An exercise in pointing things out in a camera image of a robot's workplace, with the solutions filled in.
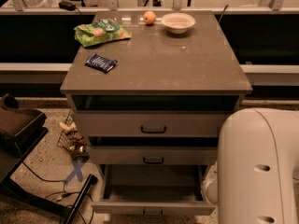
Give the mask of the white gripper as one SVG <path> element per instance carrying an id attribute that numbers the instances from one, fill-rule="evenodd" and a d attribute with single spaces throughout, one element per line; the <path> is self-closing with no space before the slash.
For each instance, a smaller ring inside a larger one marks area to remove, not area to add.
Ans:
<path id="1" fill-rule="evenodd" d="M 218 203 L 218 181 L 216 179 L 205 179 L 201 187 L 202 196 L 209 204 Z"/>

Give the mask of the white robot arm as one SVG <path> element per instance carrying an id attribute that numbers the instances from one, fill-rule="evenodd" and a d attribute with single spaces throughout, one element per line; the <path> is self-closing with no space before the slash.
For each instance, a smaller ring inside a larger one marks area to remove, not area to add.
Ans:
<path id="1" fill-rule="evenodd" d="M 217 179 L 202 187 L 219 224 L 298 224 L 299 111 L 248 108 L 223 124 Z"/>

